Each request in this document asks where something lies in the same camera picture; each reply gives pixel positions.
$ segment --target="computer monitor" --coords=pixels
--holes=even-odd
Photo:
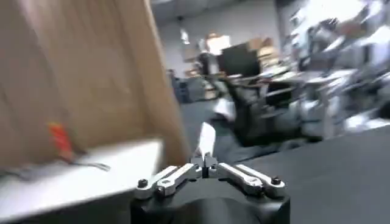
[[[261,72],[256,51],[249,51],[247,44],[239,44],[226,48],[217,56],[219,70],[227,75],[241,74],[251,77]]]

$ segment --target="red object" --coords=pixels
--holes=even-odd
[[[54,143],[59,150],[59,155],[63,159],[72,159],[73,151],[71,142],[63,126],[57,123],[50,123],[49,128],[54,137]]]

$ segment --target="bolt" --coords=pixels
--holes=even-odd
[[[163,188],[163,187],[158,187],[157,188],[157,195],[158,196],[164,196],[164,194],[165,194],[165,189]]]
[[[271,184],[279,185],[280,183],[282,183],[282,181],[279,179],[279,177],[272,177]]]
[[[145,179],[140,179],[139,181],[138,181],[138,188],[144,188],[144,187],[146,187],[147,186],[147,180],[145,180]]]

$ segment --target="black chair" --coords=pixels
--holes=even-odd
[[[268,145],[300,136],[299,118],[289,117],[289,104],[294,100],[295,90],[289,83],[268,83],[268,88],[260,88],[259,85],[233,84],[229,79],[221,81],[235,103],[236,119],[231,127],[243,147]]]

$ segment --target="table surface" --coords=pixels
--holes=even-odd
[[[160,139],[108,145],[78,160],[108,165],[108,172],[59,161],[38,167],[30,181],[1,179],[0,223],[131,191],[158,170],[162,149]]]
[[[288,185],[292,224],[389,223],[390,127],[244,164]]]

